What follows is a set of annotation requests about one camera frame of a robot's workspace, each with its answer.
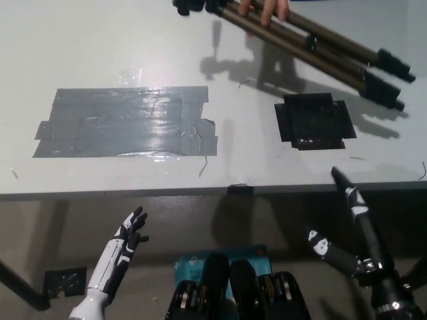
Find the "person's bare hand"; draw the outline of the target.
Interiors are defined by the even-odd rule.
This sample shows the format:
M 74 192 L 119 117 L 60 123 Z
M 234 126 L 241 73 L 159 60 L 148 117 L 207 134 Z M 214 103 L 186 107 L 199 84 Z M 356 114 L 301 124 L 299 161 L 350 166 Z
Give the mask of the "person's bare hand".
M 250 11 L 255 11 L 254 2 L 250 0 L 240 1 L 238 12 L 242 16 L 246 16 Z M 268 27 L 272 17 L 276 15 L 280 21 L 286 21 L 290 12 L 289 1 L 287 0 L 265 0 L 262 13 L 261 24 Z

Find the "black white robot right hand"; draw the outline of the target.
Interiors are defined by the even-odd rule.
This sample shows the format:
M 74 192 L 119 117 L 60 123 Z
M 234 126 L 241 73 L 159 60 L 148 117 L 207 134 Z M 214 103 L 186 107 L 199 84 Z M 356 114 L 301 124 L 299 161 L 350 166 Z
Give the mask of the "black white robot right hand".
M 358 229 L 364 253 L 353 256 L 328 238 L 309 228 L 307 240 L 313 252 L 346 276 L 356 278 L 361 286 L 375 287 L 396 278 L 394 260 L 387 249 L 371 210 L 355 186 L 337 167 L 331 170 L 337 190 L 345 197 L 348 212 Z

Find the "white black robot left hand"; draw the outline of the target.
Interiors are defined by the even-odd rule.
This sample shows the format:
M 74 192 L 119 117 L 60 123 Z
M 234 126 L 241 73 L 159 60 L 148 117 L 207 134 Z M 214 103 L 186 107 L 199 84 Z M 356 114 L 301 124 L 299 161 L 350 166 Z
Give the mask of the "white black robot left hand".
M 107 242 L 97 262 L 87 288 L 106 294 L 108 304 L 114 300 L 137 246 L 149 240 L 147 235 L 139 233 L 146 219 L 142 206 L 131 212 Z

